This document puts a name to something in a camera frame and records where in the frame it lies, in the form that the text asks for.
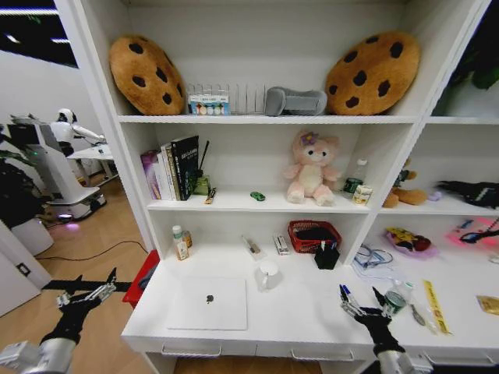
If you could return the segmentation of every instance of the robotic hand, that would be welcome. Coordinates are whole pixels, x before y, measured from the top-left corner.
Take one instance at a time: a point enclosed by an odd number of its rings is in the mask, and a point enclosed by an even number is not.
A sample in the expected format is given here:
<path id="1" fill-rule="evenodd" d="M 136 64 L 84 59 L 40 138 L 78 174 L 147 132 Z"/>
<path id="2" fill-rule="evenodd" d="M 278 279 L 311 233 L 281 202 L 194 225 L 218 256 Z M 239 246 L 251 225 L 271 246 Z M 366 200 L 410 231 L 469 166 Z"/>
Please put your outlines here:
<path id="1" fill-rule="evenodd" d="M 88 312 L 116 290 L 115 281 L 116 268 L 109 274 L 106 283 L 92 292 L 75 296 L 74 290 L 67 290 L 59 295 L 57 303 L 62 317 L 53 331 L 43 337 L 39 347 L 27 341 L 5 347 L 0 352 L 0 365 L 22 374 L 67 373 Z"/>
<path id="2" fill-rule="evenodd" d="M 348 288 L 340 284 L 340 295 L 342 297 L 342 309 L 345 310 L 358 323 L 362 323 L 374 342 L 374 354 L 380 360 L 381 372 L 383 374 L 406 374 L 406 373 L 429 373 L 431 365 L 415 362 L 405 353 L 405 349 L 391 335 L 388 325 L 391 322 L 391 314 L 386 308 L 384 296 L 373 288 L 374 294 L 380 305 L 379 308 L 363 308 L 355 300 Z"/>

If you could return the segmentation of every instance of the laptop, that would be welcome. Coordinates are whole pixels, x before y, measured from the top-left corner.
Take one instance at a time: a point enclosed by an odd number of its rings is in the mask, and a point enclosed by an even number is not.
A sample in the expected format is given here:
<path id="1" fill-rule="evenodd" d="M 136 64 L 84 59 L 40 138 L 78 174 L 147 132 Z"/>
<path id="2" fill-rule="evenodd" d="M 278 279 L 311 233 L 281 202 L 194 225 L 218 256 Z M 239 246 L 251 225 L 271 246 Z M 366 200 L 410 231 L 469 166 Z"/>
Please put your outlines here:
<path id="1" fill-rule="evenodd" d="M 246 280 L 185 277 L 167 316 L 173 330 L 247 330 Z"/>

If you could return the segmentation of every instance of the tape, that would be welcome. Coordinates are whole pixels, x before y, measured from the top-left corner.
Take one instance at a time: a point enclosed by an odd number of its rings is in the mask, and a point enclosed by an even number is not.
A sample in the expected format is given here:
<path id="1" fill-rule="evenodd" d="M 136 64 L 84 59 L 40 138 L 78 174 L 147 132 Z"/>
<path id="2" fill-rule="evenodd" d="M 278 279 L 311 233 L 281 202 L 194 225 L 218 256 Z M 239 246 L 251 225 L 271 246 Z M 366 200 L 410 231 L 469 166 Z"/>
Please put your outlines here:
<path id="1" fill-rule="evenodd" d="M 431 312 L 434 315 L 435 321 L 437 322 L 438 328 L 442 333 L 451 333 L 449 331 L 447 324 L 445 323 L 444 314 L 438 302 L 437 296 L 435 295 L 434 286 L 429 280 L 423 280 L 424 289 L 426 291 L 426 297 L 430 303 Z"/>

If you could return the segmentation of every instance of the white mug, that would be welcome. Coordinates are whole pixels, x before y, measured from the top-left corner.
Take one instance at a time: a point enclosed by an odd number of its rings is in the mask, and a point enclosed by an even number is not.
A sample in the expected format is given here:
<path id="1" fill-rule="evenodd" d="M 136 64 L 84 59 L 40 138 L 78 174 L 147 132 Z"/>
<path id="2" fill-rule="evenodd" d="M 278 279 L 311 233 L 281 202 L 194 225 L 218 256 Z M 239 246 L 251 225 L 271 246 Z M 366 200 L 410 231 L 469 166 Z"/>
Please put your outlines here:
<path id="1" fill-rule="evenodd" d="M 275 288 L 280 281 L 279 266 L 274 261 L 265 260 L 256 270 L 257 282 L 262 291 Z"/>

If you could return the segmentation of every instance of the desk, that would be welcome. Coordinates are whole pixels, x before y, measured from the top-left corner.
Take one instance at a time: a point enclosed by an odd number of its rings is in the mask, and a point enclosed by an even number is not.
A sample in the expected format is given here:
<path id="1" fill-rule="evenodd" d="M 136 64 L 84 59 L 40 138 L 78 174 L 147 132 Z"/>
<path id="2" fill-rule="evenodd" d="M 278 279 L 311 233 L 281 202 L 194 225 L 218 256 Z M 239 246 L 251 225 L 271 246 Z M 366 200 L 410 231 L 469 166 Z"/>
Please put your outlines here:
<path id="1" fill-rule="evenodd" d="M 283 276 L 275 289 L 265 293 L 258 291 L 254 278 L 257 263 L 236 244 L 194 244 L 191 257 L 182 262 L 170 251 L 123 330 L 125 341 L 141 352 L 156 372 L 164 373 L 173 372 L 176 357 L 220 354 L 313 359 L 320 361 L 324 374 L 338 372 L 339 362 L 341 372 L 361 372 L 370 365 L 376 359 L 373 342 L 366 328 L 340 308 L 338 284 L 347 284 L 361 305 L 374 306 L 371 284 L 350 266 L 318 270 L 313 255 L 292 251 L 290 256 L 278 256 L 273 245 L 260 247 L 268 259 L 278 263 Z M 492 266 L 497 265 L 485 263 L 481 270 L 487 268 L 489 277 L 496 270 Z M 189 276 L 245 278 L 248 329 L 167 328 L 168 310 L 179 282 Z M 429 355 L 441 364 L 487 365 L 488 358 L 499 362 L 499 317 L 482 312 L 475 299 L 478 294 L 495 295 L 497 275 L 485 282 L 480 279 L 475 286 L 473 279 L 456 279 L 455 274 L 446 278 L 426 272 L 424 277 L 434 282 L 453 335 L 433 335 L 418 325 L 406 308 L 394 318 L 391 331 L 407 352 L 412 357 Z M 389 287 L 387 282 L 380 291 Z M 417 297 L 425 302 L 423 292 L 418 290 Z"/>
<path id="2" fill-rule="evenodd" d="M 85 179 L 87 187 L 90 187 L 90 178 L 88 177 L 87 171 L 81 163 L 82 159 L 99 160 L 101 162 L 107 178 L 103 182 L 99 183 L 97 187 L 111 181 L 118 176 L 118 174 L 112 174 L 111 169 L 109 168 L 109 161 L 113 161 L 113 158 L 108 144 L 101 144 L 99 146 L 92 146 L 84 150 L 78 150 L 75 153 L 70 154 L 67 158 L 69 160 L 76 161 L 76 165 L 78 166 L 83 179 Z"/>

